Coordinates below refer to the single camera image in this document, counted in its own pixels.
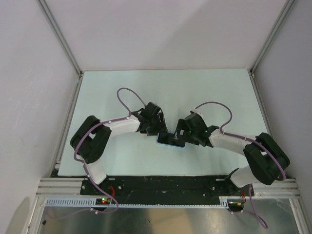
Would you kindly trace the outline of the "blue cased smartphone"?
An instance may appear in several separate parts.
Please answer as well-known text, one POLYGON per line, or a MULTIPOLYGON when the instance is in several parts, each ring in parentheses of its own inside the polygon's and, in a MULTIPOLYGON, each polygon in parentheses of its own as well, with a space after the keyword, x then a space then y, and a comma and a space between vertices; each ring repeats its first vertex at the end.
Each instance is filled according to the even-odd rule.
POLYGON ((158 134, 157 137, 157 143, 163 144, 163 145, 169 145, 174 147, 185 147, 185 141, 182 139, 179 139, 176 134, 168 133, 168 132, 161 132, 158 134))

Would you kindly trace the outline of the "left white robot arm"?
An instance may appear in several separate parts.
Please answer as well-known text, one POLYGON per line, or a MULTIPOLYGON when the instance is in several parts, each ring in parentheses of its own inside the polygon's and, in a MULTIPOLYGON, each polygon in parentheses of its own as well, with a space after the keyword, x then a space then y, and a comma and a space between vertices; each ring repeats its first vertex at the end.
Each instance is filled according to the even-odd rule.
POLYGON ((90 179, 91 189, 98 195, 108 190, 107 174, 100 163, 110 138, 126 133, 156 136, 167 130, 162 109, 153 102, 133 111, 127 117, 100 121, 88 116, 70 140, 74 160, 81 162, 90 179))

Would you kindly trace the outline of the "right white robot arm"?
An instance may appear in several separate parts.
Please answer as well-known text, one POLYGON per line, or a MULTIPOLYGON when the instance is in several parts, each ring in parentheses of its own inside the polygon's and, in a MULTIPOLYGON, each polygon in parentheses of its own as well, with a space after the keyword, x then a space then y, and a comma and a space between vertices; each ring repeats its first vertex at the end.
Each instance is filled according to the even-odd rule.
POLYGON ((218 126, 207 126, 203 117, 194 111, 179 119, 177 138, 203 147, 221 148, 244 156, 248 166, 238 168, 227 176, 225 189, 228 194, 237 195, 243 187, 255 182, 271 185, 286 178, 285 170, 290 160, 267 133, 257 136, 241 136, 223 131, 218 126))

